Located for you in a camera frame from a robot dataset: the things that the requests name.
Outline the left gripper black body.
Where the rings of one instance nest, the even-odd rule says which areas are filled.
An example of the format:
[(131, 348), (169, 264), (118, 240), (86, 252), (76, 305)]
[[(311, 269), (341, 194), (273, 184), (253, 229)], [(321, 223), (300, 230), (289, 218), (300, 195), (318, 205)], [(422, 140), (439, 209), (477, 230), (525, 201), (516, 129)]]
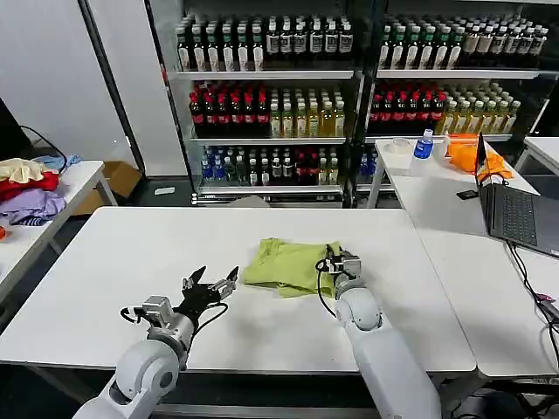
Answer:
[(219, 291), (208, 284), (194, 284), (183, 289), (183, 301), (174, 307), (174, 312), (183, 316), (200, 316), (209, 305), (221, 301)]

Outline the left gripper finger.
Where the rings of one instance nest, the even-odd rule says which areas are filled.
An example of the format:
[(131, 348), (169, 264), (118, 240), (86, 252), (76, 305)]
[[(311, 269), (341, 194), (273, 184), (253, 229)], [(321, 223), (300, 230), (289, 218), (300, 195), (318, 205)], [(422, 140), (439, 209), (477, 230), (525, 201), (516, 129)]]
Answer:
[(225, 278), (218, 280), (208, 287), (213, 301), (222, 301), (236, 290), (238, 270), (239, 267), (235, 266)]
[(197, 270), (193, 271), (187, 278), (184, 278), (182, 282), (182, 291), (184, 292), (197, 285), (200, 279), (202, 278), (205, 270), (206, 270), (206, 266), (204, 265), (198, 268)]

